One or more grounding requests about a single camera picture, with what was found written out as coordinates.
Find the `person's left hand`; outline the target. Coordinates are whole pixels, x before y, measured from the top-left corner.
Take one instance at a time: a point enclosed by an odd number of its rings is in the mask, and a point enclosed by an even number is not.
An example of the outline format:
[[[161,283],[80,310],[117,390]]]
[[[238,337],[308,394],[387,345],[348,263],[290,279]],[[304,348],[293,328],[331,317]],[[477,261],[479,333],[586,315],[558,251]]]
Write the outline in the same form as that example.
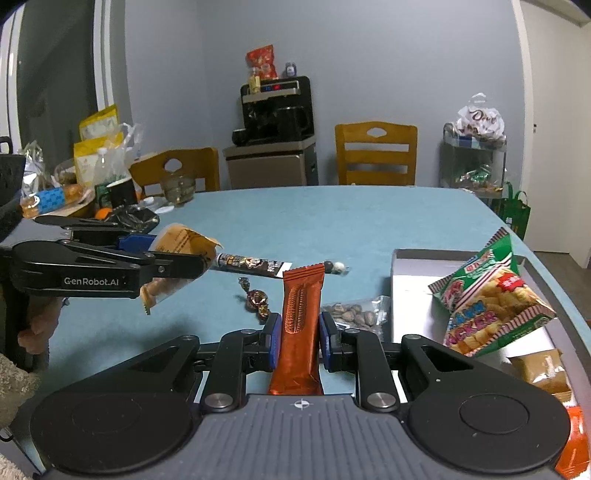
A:
[[[39,355],[47,350],[58,326],[62,302],[60,297],[42,298],[41,304],[29,313],[29,326],[18,334],[19,346],[28,354]]]

